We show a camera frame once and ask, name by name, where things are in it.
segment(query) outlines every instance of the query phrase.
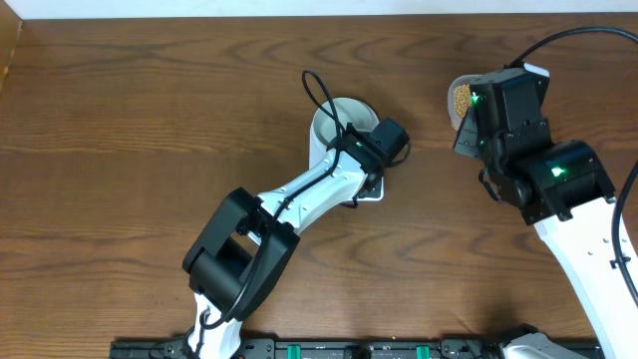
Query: cereal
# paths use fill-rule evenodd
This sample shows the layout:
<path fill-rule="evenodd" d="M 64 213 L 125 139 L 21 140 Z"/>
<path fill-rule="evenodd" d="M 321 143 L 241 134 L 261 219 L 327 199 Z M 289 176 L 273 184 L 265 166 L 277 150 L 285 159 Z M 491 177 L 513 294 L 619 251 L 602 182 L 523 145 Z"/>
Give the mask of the cereal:
<path fill-rule="evenodd" d="M 472 105 L 470 85 L 460 85 L 455 88 L 455 111 L 464 119 Z"/>

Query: wood grain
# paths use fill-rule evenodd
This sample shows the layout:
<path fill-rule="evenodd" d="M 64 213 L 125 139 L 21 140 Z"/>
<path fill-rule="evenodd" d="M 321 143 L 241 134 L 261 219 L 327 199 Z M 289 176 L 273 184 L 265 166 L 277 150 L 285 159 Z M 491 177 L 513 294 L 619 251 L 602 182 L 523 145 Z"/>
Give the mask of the wood grain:
<path fill-rule="evenodd" d="M 387 196 L 302 235 L 244 328 L 281 337 L 425 338 L 527 322 L 591 327 L 550 252 L 452 151 L 449 84 L 570 27 L 638 15 L 30 21 L 0 103 L 0 356 L 104 358 L 116 337 L 187 330 L 181 260 L 219 202 L 307 166 L 316 69 L 373 104 L 414 149 Z M 617 186 L 638 156 L 638 47 L 565 39 L 552 72 L 558 141 L 592 145 Z M 638 201 L 625 220 L 638 237 Z"/>
<path fill-rule="evenodd" d="M 22 20 L 11 10 L 4 0 L 0 0 L 0 91 L 4 78 L 9 72 Z"/>

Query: white wall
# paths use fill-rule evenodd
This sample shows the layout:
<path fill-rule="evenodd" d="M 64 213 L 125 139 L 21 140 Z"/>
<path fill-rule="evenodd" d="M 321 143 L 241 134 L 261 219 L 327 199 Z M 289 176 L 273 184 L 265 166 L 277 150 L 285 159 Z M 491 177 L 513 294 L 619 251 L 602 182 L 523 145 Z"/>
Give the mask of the white wall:
<path fill-rule="evenodd" d="M 5 1 L 23 19 L 638 11 L 638 0 Z"/>

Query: green connector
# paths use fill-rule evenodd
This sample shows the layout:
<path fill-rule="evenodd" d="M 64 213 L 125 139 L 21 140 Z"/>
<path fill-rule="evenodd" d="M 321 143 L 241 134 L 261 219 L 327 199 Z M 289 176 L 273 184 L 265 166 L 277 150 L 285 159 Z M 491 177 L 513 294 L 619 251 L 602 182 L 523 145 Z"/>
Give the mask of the green connector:
<path fill-rule="evenodd" d="M 431 359 L 430 347 L 429 346 L 418 346 L 417 347 L 417 359 Z"/>
<path fill-rule="evenodd" d="M 301 359 L 301 347 L 299 345 L 288 345 L 288 359 Z"/>

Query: white robotic arm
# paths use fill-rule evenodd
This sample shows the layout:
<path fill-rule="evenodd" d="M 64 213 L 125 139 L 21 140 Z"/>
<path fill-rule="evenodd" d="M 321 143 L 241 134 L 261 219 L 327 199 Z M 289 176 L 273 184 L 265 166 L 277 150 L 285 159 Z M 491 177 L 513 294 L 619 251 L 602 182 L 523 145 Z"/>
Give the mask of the white robotic arm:
<path fill-rule="evenodd" d="M 334 164 L 336 151 L 326 153 L 317 166 L 310 169 L 292 182 L 278 189 L 260 193 L 261 208 L 274 215 L 278 206 L 286 196 L 300 189 L 310 181 L 329 171 Z M 308 225 L 319 218 L 330 208 L 342 202 L 351 200 L 359 193 L 368 175 L 361 169 L 361 164 L 347 153 L 341 153 L 339 164 L 327 177 L 300 193 L 282 211 L 277 219 L 280 223 L 290 223 L 296 234 L 301 233 Z M 249 231 L 248 236 L 257 244 L 261 243 L 261 236 L 254 231 Z M 215 329 L 201 331 L 199 316 L 202 312 L 208 312 L 208 324 L 219 319 L 221 312 L 203 294 L 195 293 L 197 314 L 193 332 L 188 337 L 188 345 L 201 359 L 227 359 L 237 351 L 240 345 L 239 330 L 241 321 L 232 319 Z"/>
<path fill-rule="evenodd" d="M 611 218 L 615 203 L 603 198 L 574 207 L 573 218 L 560 221 L 556 216 L 534 225 L 540 236 L 565 270 L 606 359 L 632 358 L 638 332 L 638 307 L 633 301 L 618 267 L 611 243 Z M 623 254 L 636 258 L 625 225 L 620 222 Z M 638 265 L 627 262 L 638 278 Z M 512 340 L 504 349 L 506 359 L 582 359 L 552 343 L 540 333 Z"/>

